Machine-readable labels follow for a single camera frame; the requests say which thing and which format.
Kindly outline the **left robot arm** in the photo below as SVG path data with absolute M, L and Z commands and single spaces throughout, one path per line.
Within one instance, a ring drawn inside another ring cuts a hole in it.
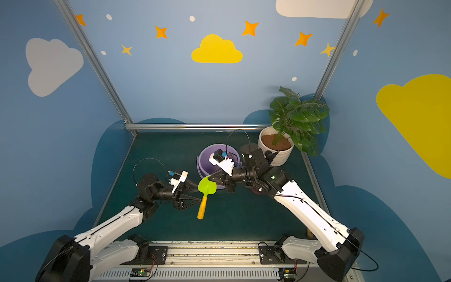
M 145 174 L 136 183 L 137 197 L 117 215 L 75 237 L 63 235 L 52 245 L 39 269 L 38 282 L 90 282 L 100 274 L 123 263 L 156 264 L 149 243 L 138 235 L 128 237 L 115 246 L 111 243 L 141 225 L 158 209 L 157 202 L 169 200 L 179 210 L 200 203 L 200 199 L 184 194 L 196 189 L 197 183 L 188 173 L 169 172 L 170 180 L 162 182 L 154 173 Z

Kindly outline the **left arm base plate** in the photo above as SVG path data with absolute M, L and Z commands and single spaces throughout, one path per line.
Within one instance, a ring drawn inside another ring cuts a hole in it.
M 148 265 L 152 263 L 165 265 L 167 251 L 167 246 L 142 246 L 133 260 L 124 262 L 122 265 Z

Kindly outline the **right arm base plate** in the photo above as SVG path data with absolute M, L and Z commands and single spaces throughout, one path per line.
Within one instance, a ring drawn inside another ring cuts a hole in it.
M 266 246 L 266 245 L 260 245 L 257 247 L 259 252 L 259 258 L 260 258 L 260 264 L 262 265 L 270 265 L 270 264 L 278 264 L 278 265 L 307 265 L 308 263 L 304 260 L 294 260 L 291 258 L 288 258 L 286 255 L 277 252 L 274 248 L 274 246 Z

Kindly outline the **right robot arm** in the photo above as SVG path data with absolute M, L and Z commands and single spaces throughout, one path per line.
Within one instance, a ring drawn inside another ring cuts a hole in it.
M 331 279 L 341 282 L 362 251 L 364 234 L 350 229 L 332 218 L 311 200 L 283 169 L 272 165 L 278 152 L 264 151 L 250 143 L 240 149 L 237 158 L 241 166 L 223 149 L 209 156 L 209 162 L 219 170 L 208 179 L 234 192 L 236 184 L 244 183 L 260 193 L 274 198 L 296 216 L 315 236 L 315 240 L 284 235 L 274 245 L 280 260 L 303 260 L 317 264 Z

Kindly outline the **green trowel yellow handle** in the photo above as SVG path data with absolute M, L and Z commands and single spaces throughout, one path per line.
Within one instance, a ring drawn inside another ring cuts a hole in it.
M 206 211 L 208 195 L 213 195 L 216 193 L 217 183 L 211 181 L 208 176 L 204 177 L 198 184 L 198 191 L 200 191 L 203 194 L 203 197 L 198 210 L 197 218 L 199 220 L 203 220 Z

